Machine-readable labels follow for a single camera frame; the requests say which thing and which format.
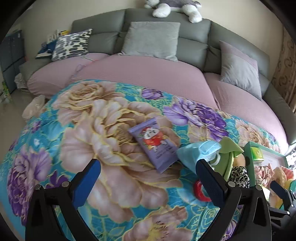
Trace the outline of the light blue cloth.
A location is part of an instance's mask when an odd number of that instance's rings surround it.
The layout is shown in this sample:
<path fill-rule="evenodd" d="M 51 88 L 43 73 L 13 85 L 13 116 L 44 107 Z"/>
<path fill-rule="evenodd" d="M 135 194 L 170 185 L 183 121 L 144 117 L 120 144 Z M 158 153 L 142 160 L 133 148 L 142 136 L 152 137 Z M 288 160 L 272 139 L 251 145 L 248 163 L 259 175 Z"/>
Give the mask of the light blue cloth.
<path fill-rule="evenodd" d="M 212 168 L 219 164 L 221 148 L 218 142 L 207 140 L 179 148 L 177 156 L 184 166 L 196 174 L 196 163 L 199 160 L 205 160 Z"/>

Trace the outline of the lime green cloth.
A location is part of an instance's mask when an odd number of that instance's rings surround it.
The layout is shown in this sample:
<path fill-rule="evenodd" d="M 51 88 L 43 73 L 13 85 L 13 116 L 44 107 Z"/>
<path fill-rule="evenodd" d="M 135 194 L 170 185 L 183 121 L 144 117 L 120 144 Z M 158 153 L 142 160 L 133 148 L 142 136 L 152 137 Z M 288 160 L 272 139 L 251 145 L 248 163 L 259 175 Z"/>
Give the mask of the lime green cloth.
<path fill-rule="evenodd" d="M 228 181 L 233 167 L 234 158 L 242 154 L 244 150 L 229 137 L 223 137 L 219 144 L 221 145 L 221 149 L 218 152 L 220 160 L 217 165 L 213 166 L 213 168 L 225 181 Z"/>

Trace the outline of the pink white striped fuzzy towel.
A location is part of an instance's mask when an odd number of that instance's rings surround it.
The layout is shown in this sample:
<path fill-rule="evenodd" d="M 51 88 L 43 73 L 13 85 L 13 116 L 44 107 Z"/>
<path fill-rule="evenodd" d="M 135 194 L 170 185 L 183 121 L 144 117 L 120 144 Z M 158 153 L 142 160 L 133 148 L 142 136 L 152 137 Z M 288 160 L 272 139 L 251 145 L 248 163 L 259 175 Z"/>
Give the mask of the pink white striped fuzzy towel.
<path fill-rule="evenodd" d="M 290 179 L 294 179 L 294 173 L 293 173 L 293 170 L 289 169 L 289 168 L 286 168 L 284 166 L 281 166 L 280 167 L 283 172 L 285 173 L 286 177 L 287 177 L 287 180 L 290 180 Z"/>

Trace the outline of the pink white cloth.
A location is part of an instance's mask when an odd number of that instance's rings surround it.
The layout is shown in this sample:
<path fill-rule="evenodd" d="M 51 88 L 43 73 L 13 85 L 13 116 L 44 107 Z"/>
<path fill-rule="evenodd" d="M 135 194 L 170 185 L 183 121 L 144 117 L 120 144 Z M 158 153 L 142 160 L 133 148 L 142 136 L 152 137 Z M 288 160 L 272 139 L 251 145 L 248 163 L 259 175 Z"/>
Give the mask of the pink white cloth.
<path fill-rule="evenodd" d="M 256 184 L 261 185 L 265 188 L 269 188 L 271 178 L 274 174 L 271 165 L 268 164 L 267 166 L 256 166 L 254 167 L 254 173 Z"/>

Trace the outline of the black white leopard cloth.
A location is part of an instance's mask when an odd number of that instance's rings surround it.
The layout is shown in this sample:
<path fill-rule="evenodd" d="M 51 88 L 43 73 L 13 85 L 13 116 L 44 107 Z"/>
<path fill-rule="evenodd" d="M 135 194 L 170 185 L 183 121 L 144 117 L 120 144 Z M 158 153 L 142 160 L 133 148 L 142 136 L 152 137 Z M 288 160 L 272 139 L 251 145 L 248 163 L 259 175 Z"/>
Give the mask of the black white leopard cloth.
<path fill-rule="evenodd" d="M 233 167 L 230 173 L 229 181 L 234 182 L 242 188 L 249 188 L 250 179 L 247 174 L 247 168 L 243 166 Z"/>

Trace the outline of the white tray teal rim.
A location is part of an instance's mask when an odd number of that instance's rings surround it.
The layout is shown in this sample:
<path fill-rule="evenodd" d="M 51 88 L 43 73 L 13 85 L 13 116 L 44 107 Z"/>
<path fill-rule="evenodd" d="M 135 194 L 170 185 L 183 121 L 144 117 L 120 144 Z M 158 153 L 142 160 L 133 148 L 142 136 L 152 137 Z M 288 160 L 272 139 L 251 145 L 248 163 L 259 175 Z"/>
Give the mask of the white tray teal rim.
<path fill-rule="evenodd" d="M 253 157 L 251 155 L 251 147 L 259 148 L 262 151 L 263 161 L 261 163 L 259 164 L 254 163 Z M 268 164 L 270 164 L 272 169 L 280 166 L 284 166 L 285 168 L 288 168 L 286 157 L 281 153 L 278 153 L 272 149 L 259 145 L 255 142 L 248 142 L 243 149 L 244 149 L 243 155 L 245 156 L 245 161 L 246 161 L 246 169 L 247 169 L 248 177 L 250 179 L 250 187 L 256 185 L 255 172 L 254 172 L 255 166 L 267 166 Z"/>

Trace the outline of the beige potato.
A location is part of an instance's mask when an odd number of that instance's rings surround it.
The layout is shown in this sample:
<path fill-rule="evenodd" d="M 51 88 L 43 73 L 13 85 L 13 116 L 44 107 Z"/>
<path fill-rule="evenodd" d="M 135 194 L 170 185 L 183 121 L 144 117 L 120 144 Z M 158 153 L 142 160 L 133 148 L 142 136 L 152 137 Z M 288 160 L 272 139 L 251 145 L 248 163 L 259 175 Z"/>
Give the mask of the beige potato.
<path fill-rule="evenodd" d="M 234 158 L 233 167 L 245 167 L 246 161 L 245 156 L 243 154 L 239 154 L 237 157 Z"/>

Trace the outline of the floral teal blanket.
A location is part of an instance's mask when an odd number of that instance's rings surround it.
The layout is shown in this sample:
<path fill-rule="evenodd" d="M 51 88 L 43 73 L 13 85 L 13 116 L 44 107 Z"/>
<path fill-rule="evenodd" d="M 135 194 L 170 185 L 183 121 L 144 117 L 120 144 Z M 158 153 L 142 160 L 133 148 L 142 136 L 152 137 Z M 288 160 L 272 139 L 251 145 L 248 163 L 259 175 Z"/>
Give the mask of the floral teal blanket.
<path fill-rule="evenodd" d="M 218 208 L 194 197 L 188 168 L 176 162 L 159 173 L 128 133 L 151 118 L 175 148 L 227 137 L 236 154 L 248 142 L 280 151 L 274 131 L 197 101 L 131 84 L 79 81 L 26 124 L 1 164 L 1 207 L 13 233 L 25 237 L 36 185 L 58 187 L 95 158 L 101 173 L 79 212 L 96 237 L 198 240 Z"/>

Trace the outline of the purple cartoon snack packet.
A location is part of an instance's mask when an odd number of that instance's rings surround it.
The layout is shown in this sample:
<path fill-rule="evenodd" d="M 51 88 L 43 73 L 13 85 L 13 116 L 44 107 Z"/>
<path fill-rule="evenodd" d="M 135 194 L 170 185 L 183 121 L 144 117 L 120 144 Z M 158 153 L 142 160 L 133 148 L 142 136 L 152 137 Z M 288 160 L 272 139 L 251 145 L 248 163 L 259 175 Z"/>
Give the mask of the purple cartoon snack packet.
<path fill-rule="evenodd" d="M 166 171 L 178 160 L 177 146 L 165 136 L 155 118 L 128 129 L 128 132 L 135 138 L 159 173 Z"/>

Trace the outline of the pink sofa seat cover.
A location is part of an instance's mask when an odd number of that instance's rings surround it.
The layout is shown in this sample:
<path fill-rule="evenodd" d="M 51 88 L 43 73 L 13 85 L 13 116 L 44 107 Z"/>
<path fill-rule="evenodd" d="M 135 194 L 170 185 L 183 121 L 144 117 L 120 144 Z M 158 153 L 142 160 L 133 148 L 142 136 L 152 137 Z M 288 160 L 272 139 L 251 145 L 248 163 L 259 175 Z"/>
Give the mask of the pink sofa seat cover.
<path fill-rule="evenodd" d="M 286 152 L 285 130 L 267 103 L 245 90 L 220 81 L 214 73 L 178 61 L 144 56 L 119 56 L 89 53 L 60 61 L 35 59 L 24 63 L 20 72 L 29 91 L 52 97 L 72 82 L 98 79 L 139 85 L 201 102 L 262 127 L 276 138 Z"/>

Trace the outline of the grey pink right cushion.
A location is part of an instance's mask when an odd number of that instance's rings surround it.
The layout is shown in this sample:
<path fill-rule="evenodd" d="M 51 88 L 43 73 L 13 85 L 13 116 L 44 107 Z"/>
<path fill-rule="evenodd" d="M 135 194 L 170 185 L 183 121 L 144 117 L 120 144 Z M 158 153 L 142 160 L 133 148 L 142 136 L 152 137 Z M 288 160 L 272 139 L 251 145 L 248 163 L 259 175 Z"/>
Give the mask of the grey pink right cushion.
<path fill-rule="evenodd" d="M 257 61 L 232 45 L 220 41 L 220 80 L 239 87 L 257 99 L 262 99 Z"/>

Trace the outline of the blue cushion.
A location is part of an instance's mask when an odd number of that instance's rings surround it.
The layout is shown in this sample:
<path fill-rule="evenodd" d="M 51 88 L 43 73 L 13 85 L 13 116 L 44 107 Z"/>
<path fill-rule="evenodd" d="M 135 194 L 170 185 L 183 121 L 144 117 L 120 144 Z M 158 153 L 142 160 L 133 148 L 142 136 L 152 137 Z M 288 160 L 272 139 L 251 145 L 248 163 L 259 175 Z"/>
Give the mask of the blue cushion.
<path fill-rule="evenodd" d="M 41 50 L 37 53 L 35 59 L 51 58 L 56 47 L 56 40 L 49 43 L 43 43 Z"/>

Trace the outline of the black white patterned cushion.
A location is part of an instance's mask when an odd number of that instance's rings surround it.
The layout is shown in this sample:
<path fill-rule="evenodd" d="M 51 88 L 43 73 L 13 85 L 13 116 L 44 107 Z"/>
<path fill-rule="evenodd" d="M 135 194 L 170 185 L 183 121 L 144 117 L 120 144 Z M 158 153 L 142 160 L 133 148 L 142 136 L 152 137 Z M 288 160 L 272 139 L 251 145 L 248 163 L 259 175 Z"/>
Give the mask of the black white patterned cushion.
<path fill-rule="evenodd" d="M 52 61 L 86 55 L 92 29 L 59 37 L 52 53 Z"/>

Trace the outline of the grey sofa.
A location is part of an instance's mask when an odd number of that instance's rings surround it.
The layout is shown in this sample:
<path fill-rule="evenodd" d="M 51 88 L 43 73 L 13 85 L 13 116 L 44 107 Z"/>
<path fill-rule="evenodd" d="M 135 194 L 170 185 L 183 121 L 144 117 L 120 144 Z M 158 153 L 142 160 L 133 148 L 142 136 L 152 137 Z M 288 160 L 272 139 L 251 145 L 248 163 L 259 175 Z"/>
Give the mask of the grey sofa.
<path fill-rule="evenodd" d="M 180 23 L 177 58 L 200 70 L 220 74 L 220 41 L 231 44 L 256 60 L 262 94 L 270 100 L 269 106 L 285 130 L 287 141 L 290 145 L 295 144 L 295 114 L 279 94 L 267 93 L 269 56 L 265 52 L 243 37 L 208 19 L 192 24 L 184 14 L 173 12 L 161 21 Z M 75 20 L 71 32 L 92 29 L 88 51 L 112 55 L 120 52 L 131 22 L 157 22 L 157 19 L 152 16 L 150 9 L 121 9 Z"/>

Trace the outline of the dark blue cabinet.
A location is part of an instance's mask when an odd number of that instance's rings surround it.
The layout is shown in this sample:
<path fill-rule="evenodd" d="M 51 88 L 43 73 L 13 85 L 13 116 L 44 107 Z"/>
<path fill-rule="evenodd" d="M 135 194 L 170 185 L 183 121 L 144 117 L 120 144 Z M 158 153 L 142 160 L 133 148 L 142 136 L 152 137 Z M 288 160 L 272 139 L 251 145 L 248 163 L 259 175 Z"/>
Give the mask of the dark blue cabinet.
<path fill-rule="evenodd" d="M 1 71 L 9 93 L 17 89 L 15 76 L 20 73 L 19 66 L 25 61 L 22 31 L 18 30 L 5 37 L 1 43 Z"/>

